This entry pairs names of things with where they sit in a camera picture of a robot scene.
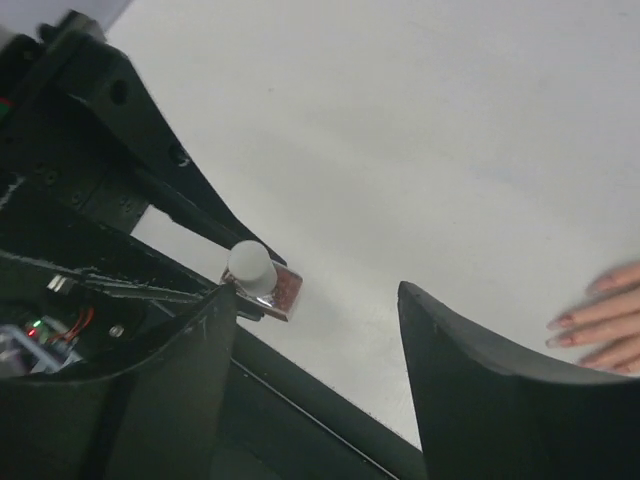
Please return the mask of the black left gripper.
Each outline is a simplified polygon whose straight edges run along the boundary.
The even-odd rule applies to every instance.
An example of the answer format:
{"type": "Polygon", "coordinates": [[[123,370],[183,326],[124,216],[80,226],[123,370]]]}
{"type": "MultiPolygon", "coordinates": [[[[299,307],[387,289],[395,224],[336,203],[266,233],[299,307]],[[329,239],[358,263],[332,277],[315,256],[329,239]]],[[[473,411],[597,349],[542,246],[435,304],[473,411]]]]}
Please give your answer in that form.
{"type": "Polygon", "coordinates": [[[226,249],[226,205],[129,58],[76,11],[1,51],[1,256],[104,294],[190,303],[198,276],[142,243],[149,208],[226,249]]]}

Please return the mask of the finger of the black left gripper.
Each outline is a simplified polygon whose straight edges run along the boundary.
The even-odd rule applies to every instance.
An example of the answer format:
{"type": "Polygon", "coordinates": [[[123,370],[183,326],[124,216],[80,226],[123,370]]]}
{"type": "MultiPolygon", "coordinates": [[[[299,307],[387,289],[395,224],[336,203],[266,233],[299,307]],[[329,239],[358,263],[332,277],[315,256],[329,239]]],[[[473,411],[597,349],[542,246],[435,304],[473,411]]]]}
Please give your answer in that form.
{"type": "Polygon", "coordinates": [[[222,479],[424,479],[421,451],[238,327],[219,422],[222,479]]]}

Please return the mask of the mannequin hand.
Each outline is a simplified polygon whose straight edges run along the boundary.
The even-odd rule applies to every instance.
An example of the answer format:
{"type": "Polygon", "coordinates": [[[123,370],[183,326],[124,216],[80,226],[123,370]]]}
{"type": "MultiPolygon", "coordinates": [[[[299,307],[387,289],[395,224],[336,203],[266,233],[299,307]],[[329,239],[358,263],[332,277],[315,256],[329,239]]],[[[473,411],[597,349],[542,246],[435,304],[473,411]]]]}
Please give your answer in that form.
{"type": "Polygon", "coordinates": [[[607,271],[589,287],[590,302],[549,324],[558,333],[549,348],[598,346],[579,361],[584,368],[629,376],[639,373],[639,264],[607,271]]]}

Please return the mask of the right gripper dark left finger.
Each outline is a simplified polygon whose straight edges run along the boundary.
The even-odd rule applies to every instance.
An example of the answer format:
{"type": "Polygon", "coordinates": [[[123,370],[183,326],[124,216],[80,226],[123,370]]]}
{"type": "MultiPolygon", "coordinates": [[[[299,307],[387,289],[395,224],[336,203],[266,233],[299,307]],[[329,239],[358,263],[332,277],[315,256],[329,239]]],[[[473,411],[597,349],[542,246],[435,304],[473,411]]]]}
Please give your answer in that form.
{"type": "Polygon", "coordinates": [[[2,478],[208,478],[236,316],[219,286],[91,362],[2,380],[2,478]]]}

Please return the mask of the red nail polish bottle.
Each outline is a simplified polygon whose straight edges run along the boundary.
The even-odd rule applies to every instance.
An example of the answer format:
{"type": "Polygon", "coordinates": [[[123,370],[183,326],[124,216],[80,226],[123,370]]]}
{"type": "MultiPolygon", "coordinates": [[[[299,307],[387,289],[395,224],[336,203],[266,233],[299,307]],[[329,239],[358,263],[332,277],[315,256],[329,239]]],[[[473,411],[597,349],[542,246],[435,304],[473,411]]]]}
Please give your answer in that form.
{"type": "Polygon", "coordinates": [[[267,315],[289,322],[297,306],[303,279],[298,273],[277,261],[273,261],[272,264],[277,279],[274,288],[267,294],[249,294],[228,269],[224,270],[221,282],[235,287],[237,296],[241,299],[242,312],[251,313],[253,317],[261,318],[267,315]]]}

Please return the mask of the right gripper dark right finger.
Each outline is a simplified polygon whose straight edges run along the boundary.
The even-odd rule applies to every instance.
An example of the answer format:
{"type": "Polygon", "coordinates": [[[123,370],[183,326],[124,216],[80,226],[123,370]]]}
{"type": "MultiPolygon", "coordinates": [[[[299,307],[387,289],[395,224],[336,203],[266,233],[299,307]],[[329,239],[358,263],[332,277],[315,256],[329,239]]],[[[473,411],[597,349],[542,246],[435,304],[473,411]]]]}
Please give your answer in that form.
{"type": "Polygon", "coordinates": [[[639,383],[525,348],[398,287],[404,356],[431,479],[635,479],[639,383]]]}

